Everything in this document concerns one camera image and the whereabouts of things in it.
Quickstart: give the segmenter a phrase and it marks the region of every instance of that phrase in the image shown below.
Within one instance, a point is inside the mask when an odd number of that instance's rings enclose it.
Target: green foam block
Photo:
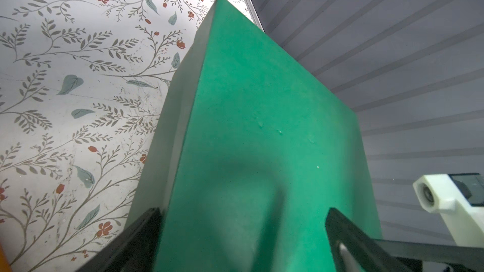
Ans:
[[[173,76],[145,165],[127,224],[167,209],[154,271],[334,271],[330,207],[381,236],[356,115],[227,0]]]

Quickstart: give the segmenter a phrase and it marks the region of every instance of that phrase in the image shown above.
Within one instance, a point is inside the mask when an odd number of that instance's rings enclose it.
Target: green surface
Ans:
[[[125,227],[149,208],[163,212],[168,206],[213,15],[210,10],[205,16],[195,36],[197,46],[188,50],[173,76]]]
[[[209,14],[154,271],[332,271],[330,207],[380,237],[356,116],[226,0]],[[197,76],[189,56],[179,71]],[[133,206],[163,194],[143,187]]]

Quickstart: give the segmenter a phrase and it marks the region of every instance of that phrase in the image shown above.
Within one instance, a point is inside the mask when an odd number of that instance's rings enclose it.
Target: gray wall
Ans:
[[[266,33],[358,115],[384,237],[453,244],[422,174],[480,172],[484,0],[252,0]]]

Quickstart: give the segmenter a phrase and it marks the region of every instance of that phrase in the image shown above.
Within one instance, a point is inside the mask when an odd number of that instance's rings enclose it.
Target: orange object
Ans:
[[[0,245],[0,271],[12,272],[12,269],[10,269],[10,265],[7,262],[7,258],[5,257],[5,254],[3,254],[2,245]]]

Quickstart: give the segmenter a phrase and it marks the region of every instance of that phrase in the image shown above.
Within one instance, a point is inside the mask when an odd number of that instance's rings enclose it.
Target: leaf pattern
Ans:
[[[177,22],[177,12],[175,12],[175,14],[173,14],[170,18],[168,18],[169,24],[175,25],[176,22]]]
[[[71,115],[74,119],[81,118],[82,116],[87,115],[88,113],[93,113],[93,110],[88,110],[84,108],[76,109],[71,112]]]
[[[79,224],[79,226],[77,226],[77,230],[81,230],[82,228],[86,227],[90,221],[92,221],[94,219],[94,217],[96,217],[96,215],[99,213],[99,206],[100,205],[97,205],[96,208],[94,208],[91,212],[89,212],[86,217],[81,221],[81,223]]]
[[[86,188],[91,188],[92,185],[96,182],[93,174],[88,172],[87,170],[82,169],[79,166],[74,165],[77,169],[77,177],[84,183]]]
[[[150,9],[158,14],[158,11],[156,10],[156,5],[154,5],[153,0],[146,0],[146,4],[149,6]]]
[[[139,87],[151,87],[151,88],[155,88],[154,86],[151,86],[151,85],[149,85],[146,82],[142,82],[142,81],[138,81],[138,80],[130,80],[130,81],[127,81],[126,83],[133,84],[133,85],[136,85],[136,86],[139,86]]]
[[[173,60],[171,62],[171,66],[174,68],[174,69],[177,69],[179,66],[180,66],[180,55],[178,53],[176,53],[174,56],[173,56]]]
[[[1,1],[7,259],[74,271],[122,231],[178,51],[214,0]]]
[[[84,80],[76,75],[67,75],[62,83],[62,88],[58,94],[69,94],[73,89],[79,87],[84,83]]]

